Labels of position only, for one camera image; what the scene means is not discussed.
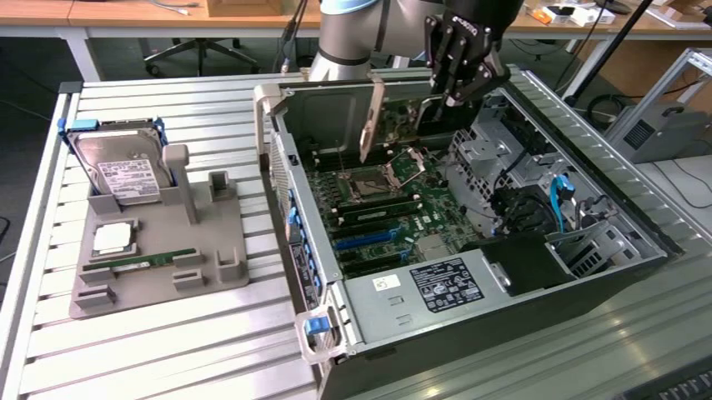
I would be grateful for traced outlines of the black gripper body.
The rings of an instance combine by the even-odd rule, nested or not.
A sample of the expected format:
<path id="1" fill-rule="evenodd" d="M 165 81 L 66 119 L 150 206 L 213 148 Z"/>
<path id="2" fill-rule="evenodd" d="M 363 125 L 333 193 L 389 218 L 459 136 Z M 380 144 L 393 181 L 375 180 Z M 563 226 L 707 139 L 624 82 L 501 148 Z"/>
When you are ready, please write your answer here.
<path id="1" fill-rule="evenodd" d="M 497 48 L 500 52 L 503 35 L 516 20 L 523 1 L 475 0 L 444 3 L 448 8 L 444 15 L 447 28 L 465 28 L 469 31 L 476 28 L 489 28 L 500 44 Z"/>

